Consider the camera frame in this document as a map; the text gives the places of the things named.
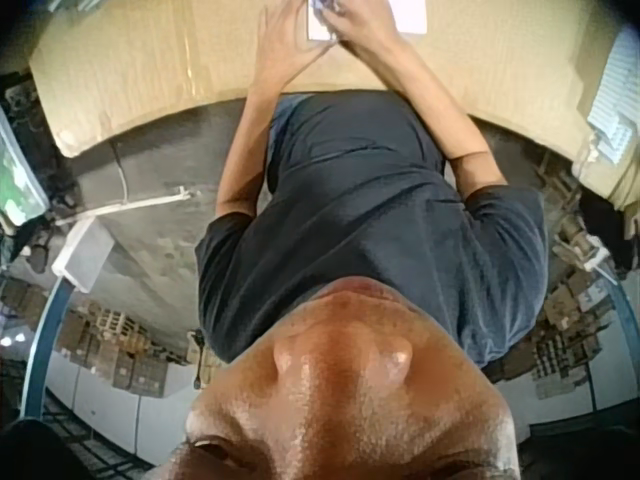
skin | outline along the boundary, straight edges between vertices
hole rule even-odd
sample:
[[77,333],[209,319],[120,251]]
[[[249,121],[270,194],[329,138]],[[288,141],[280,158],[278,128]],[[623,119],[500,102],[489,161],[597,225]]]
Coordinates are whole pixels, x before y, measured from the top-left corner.
[[[256,216],[286,85],[331,45],[296,39],[304,0],[263,12],[255,79],[216,216]],[[404,95],[463,198],[505,184],[473,122],[398,34],[387,0],[324,12],[342,45]],[[373,280],[338,280],[279,320],[196,399],[161,479],[519,478],[509,408],[434,319]]]
[[220,371],[187,435],[155,478],[518,478],[499,393],[433,319],[362,277]]

nose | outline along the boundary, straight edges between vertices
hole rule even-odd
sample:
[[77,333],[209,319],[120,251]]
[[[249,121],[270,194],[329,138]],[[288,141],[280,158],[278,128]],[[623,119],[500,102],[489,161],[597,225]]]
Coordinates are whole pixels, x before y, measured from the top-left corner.
[[409,372],[411,344],[361,322],[318,324],[274,345],[278,381],[293,384],[366,385],[379,393],[402,385]]

hand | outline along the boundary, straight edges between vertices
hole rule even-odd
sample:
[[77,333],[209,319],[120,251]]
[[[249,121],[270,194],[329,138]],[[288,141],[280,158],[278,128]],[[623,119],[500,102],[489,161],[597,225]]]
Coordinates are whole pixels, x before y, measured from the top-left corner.
[[258,25],[258,55],[253,88],[279,95],[333,44],[301,47],[297,40],[300,11],[306,0],[277,0],[265,7]]
[[356,51],[379,54],[402,42],[389,0],[335,0],[337,13],[322,10],[327,24]]

white card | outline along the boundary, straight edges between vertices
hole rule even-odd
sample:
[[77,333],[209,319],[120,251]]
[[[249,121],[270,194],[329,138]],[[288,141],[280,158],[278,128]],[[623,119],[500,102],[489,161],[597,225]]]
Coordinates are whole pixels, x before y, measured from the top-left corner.
[[[307,34],[309,40],[331,40],[331,32],[313,10],[314,0],[307,0]],[[427,33],[427,4],[425,0],[389,0],[396,27],[401,33]]]

wooden pallet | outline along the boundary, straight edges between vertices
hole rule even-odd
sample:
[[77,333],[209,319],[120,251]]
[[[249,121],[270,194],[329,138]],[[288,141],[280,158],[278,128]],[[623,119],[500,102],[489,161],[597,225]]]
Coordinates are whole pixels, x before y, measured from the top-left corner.
[[118,344],[125,352],[136,355],[151,348],[147,330],[124,313],[102,309],[96,318],[96,328],[102,339]]

